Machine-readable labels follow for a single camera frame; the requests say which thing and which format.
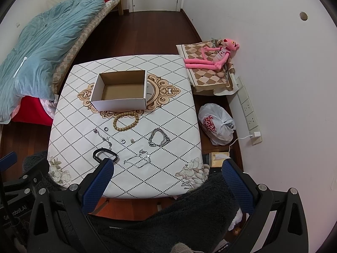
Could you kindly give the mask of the brown checkered folded cloth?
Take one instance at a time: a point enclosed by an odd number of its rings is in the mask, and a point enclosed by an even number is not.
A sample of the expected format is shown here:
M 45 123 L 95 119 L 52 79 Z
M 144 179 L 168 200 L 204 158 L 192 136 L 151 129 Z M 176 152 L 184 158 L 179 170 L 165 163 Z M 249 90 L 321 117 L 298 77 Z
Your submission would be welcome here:
M 239 90 L 235 78 L 232 57 L 228 57 L 222 68 L 213 69 L 212 63 L 217 59 L 221 40 L 212 39 L 192 44 L 178 44 L 177 50 L 185 63 L 187 74 L 194 93 L 199 95 L 233 95 Z

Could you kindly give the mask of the black fluffy fabric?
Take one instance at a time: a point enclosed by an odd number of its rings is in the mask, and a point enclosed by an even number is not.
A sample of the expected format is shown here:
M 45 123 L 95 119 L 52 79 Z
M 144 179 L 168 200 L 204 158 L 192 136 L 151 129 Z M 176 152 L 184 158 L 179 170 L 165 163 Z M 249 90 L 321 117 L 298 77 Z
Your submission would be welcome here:
M 99 164 L 103 148 L 93 153 Z M 37 186 L 30 217 L 28 252 L 170 252 L 178 243 L 211 252 L 239 209 L 223 176 L 211 175 L 199 188 L 143 221 L 82 212 L 82 182 L 62 189 L 50 178 Z

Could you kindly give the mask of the beige checkered mattress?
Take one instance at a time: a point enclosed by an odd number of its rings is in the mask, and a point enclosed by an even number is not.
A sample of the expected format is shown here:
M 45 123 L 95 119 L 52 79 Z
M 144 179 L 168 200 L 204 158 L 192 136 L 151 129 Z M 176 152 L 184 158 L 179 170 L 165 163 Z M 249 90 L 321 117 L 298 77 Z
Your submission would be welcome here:
M 56 67 L 52 76 L 51 89 L 56 95 L 60 92 L 61 85 L 64 82 L 65 77 L 71 69 L 72 62 L 78 54 L 80 48 L 88 39 L 94 29 L 100 24 L 100 22 L 110 13 L 112 10 L 122 10 L 122 0 L 109 0 L 107 1 L 99 13 L 82 29 L 79 37 L 72 45 L 71 49 L 66 53 L 62 62 Z

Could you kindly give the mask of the white wall power strip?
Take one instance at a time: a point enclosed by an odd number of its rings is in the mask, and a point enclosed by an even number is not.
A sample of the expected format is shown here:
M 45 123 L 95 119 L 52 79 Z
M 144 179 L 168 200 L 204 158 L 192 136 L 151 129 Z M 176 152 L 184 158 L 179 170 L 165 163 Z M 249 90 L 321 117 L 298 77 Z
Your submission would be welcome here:
M 243 114 L 245 116 L 247 128 L 250 133 L 251 144 L 254 146 L 262 142 L 262 134 L 260 138 L 253 138 L 252 136 L 254 131 L 260 131 L 258 120 L 255 114 L 253 105 L 250 101 L 248 92 L 243 84 L 241 77 L 237 77 L 235 80 L 236 80 L 237 87 L 238 87 L 237 96 L 241 104 Z

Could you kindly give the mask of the teal blue duvet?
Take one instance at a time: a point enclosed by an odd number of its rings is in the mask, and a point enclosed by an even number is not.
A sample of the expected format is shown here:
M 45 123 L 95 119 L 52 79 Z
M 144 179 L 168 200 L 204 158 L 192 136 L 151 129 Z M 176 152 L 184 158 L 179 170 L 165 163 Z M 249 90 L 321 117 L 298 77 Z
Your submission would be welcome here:
M 64 61 L 86 28 L 120 0 L 65 0 L 35 16 L 1 64 L 1 123 L 8 124 L 24 97 L 54 101 Z

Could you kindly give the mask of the white diamond pattern tablecloth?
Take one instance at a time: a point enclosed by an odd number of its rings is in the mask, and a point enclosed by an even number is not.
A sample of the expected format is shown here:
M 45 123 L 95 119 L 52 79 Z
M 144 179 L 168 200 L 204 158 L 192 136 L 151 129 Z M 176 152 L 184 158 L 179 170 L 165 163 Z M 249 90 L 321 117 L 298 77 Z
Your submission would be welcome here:
M 145 70 L 145 111 L 99 112 L 90 103 L 97 75 Z M 65 81 L 52 123 L 48 161 L 63 187 L 80 183 L 98 167 L 93 152 L 116 156 L 108 198 L 178 196 L 203 184 L 197 113 L 187 70 L 178 55 L 130 55 L 75 65 Z

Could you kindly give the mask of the tissue box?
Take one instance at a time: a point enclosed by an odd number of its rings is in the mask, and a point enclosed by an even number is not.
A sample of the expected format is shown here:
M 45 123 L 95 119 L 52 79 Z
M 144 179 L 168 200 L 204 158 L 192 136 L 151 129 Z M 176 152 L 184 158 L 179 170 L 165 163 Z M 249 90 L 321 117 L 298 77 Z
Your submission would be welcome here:
M 209 166 L 212 168 L 222 167 L 223 161 L 229 157 L 228 152 L 211 152 L 209 154 Z

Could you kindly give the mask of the red cloth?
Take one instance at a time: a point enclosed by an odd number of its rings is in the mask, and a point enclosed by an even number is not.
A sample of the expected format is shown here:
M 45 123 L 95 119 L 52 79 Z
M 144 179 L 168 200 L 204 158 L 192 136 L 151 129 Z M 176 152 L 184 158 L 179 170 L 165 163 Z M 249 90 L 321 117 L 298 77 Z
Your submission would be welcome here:
M 18 112 L 11 119 L 13 122 L 51 126 L 52 118 L 43 108 L 39 98 L 25 96 L 21 99 Z

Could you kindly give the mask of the pink panther plush toy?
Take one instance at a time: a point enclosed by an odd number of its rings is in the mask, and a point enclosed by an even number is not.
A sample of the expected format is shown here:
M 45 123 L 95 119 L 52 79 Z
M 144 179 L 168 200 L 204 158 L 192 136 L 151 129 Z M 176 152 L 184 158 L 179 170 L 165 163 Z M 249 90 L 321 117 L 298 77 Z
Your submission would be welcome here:
M 184 59 L 185 66 L 188 69 L 207 69 L 219 72 L 239 48 L 240 44 L 233 39 L 220 39 L 215 47 L 201 48 L 202 59 Z

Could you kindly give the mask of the white cardboard box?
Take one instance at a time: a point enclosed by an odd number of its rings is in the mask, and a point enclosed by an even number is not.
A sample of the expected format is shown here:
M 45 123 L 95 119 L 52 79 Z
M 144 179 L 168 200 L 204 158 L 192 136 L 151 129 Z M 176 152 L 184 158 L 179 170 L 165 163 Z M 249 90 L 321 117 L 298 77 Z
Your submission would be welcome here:
M 97 111 L 146 109 L 147 71 L 111 71 L 97 75 L 90 103 Z

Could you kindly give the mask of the white plastic bag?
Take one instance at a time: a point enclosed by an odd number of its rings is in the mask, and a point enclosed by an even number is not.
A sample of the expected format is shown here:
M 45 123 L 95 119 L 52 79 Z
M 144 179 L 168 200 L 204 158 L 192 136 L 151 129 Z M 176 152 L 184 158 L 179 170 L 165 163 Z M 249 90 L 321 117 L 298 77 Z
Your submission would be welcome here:
M 233 140 L 235 122 L 223 107 L 215 103 L 201 106 L 198 120 L 212 145 L 225 146 Z

